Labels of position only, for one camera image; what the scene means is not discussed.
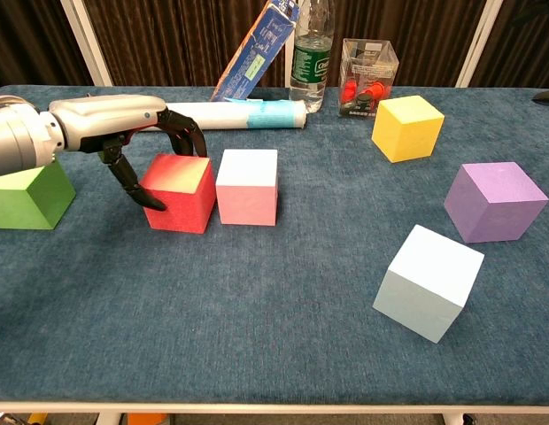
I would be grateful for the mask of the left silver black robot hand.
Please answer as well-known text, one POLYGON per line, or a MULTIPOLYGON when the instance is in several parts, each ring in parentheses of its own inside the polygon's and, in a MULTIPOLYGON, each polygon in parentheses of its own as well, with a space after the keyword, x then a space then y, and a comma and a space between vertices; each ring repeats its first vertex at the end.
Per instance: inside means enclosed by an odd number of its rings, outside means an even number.
POLYGON ((67 150, 97 153, 127 194, 137 204, 155 211, 165 211, 165 204, 145 190, 122 153, 132 136, 156 127, 168 134, 175 154, 207 156, 205 137, 198 124, 169 109, 160 97, 79 97, 53 101, 48 111, 62 128, 67 150))

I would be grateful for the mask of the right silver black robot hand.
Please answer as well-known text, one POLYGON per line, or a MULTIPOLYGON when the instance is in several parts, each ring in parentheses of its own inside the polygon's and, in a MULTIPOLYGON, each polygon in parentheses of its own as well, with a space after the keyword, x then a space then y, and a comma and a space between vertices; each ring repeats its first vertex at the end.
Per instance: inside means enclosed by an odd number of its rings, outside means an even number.
MULTIPOLYGON (((549 1, 535 3, 531 9, 520 12, 513 20, 514 25, 522 25, 538 15, 549 15, 549 1)), ((549 106, 549 90, 536 94, 532 101, 536 104, 549 106)))

